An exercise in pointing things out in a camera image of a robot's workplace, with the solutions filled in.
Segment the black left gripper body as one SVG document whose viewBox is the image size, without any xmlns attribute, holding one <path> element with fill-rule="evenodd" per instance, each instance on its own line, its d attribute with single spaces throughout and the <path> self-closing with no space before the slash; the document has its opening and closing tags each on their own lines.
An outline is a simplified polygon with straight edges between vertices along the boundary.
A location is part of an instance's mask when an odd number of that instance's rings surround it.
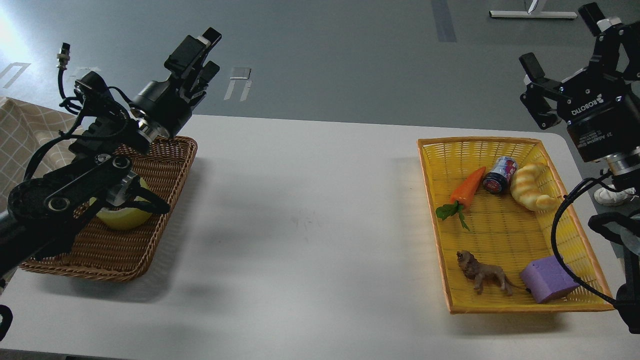
<svg viewBox="0 0 640 360">
<path fill-rule="evenodd" d="M 201 90 L 175 76 L 149 82 L 130 103 L 157 131 L 174 138 L 201 102 Z"/>
</svg>

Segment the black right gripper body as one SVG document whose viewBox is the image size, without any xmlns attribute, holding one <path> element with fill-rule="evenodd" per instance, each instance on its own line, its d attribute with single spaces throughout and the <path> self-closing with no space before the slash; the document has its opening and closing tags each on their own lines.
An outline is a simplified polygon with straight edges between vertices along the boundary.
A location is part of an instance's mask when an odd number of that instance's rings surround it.
<svg viewBox="0 0 640 360">
<path fill-rule="evenodd" d="M 613 74 L 583 68 L 564 79 L 557 114 L 584 162 L 594 162 L 639 147 L 639 97 L 632 85 Z"/>
</svg>

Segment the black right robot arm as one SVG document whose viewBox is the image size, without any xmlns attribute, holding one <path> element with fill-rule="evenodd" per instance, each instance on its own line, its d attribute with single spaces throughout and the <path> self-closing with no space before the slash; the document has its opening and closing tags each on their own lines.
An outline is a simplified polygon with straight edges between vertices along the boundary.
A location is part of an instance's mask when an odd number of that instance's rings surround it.
<svg viewBox="0 0 640 360">
<path fill-rule="evenodd" d="M 639 211 L 606 212 L 590 217 L 588 226 L 622 247 L 625 282 L 615 296 L 606 295 L 576 275 L 558 250 L 561 216 L 589 189 L 611 179 L 610 191 L 639 191 L 639 23 L 606 17 L 595 2 L 578 10 L 595 38 L 589 63 L 564 80 L 546 76 L 537 57 L 519 57 L 528 84 L 520 100 L 538 127 L 566 123 L 566 130 L 584 162 L 604 161 L 608 171 L 585 178 L 565 195 L 551 223 L 551 250 L 565 272 L 581 287 L 610 303 L 632 334 L 640 328 Z"/>
</svg>

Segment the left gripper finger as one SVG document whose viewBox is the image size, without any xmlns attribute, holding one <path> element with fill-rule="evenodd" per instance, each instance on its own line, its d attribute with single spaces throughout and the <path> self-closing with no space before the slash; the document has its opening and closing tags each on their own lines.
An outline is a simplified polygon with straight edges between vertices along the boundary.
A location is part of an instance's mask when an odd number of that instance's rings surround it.
<svg viewBox="0 0 640 360">
<path fill-rule="evenodd" d="M 164 67 L 170 71 L 173 79 L 194 81 L 208 62 L 210 51 L 221 39 L 222 34 L 212 27 L 197 37 L 187 35 L 169 55 Z"/>
<path fill-rule="evenodd" d="M 220 71 L 220 66 L 212 61 L 206 62 L 194 80 L 190 89 L 190 107 L 194 109 L 206 97 L 210 81 Z"/>
</svg>

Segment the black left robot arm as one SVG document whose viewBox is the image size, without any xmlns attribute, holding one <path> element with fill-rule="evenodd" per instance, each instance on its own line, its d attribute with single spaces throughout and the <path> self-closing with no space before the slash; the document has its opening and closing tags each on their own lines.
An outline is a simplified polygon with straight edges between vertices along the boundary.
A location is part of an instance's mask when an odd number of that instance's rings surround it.
<svg viewBox="0 0 640 360">
<path fill-rule="evenodd" d="M 1 213 L 2 276 L 30 258 L 70 252 L 103 208 L 170 211 L 167 201 L 142 187 L 132 159 L 116 150 L 127 146 L 146 155 L 158 137 L 176 137 L 220 71 L 207 57 L 221 39 L 214 28 L 187 35 L 164 62 L 170 76 L 149 82 L 134 98 L 121 93 L 125 104 L 96 71 L 75 81 L 74 96 L 61 102 L 75 115 L 73 125 L 30 157 Z"/>
</svg>

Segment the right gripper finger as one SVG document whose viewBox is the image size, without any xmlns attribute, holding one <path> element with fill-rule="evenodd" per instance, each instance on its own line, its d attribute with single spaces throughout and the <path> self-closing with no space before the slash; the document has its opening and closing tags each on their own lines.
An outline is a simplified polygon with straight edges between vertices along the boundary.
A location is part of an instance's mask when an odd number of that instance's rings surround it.
<svg viewBox="0 0 640 360">
<path fill-rule="evenodd" d="M 519 97 L 522 104 L 540 129 L 546 130 L 558 125 L 561 121 L 560 116 L 548 100 L 555 101 L 556 105 L 566 104 L 570 97 L 562 91 L 563 85 L 546 76 L 534 53 L 523 54 L 518 60 L 529 80 L 525 85 L 525 91 Z"/>
<path fill-rule="evenodd" d="M 578 13 L 595 38 L 592 56 L 586 66 L 591 76 L 612 76 L 635 82 L 640 73 L 640 22 L 622 23 L 618 17 L 606 17 L 596 2 L 580 6 Z M 624 49 L 628 64 L 618 70 L 620 48 Z"/>
</svg>

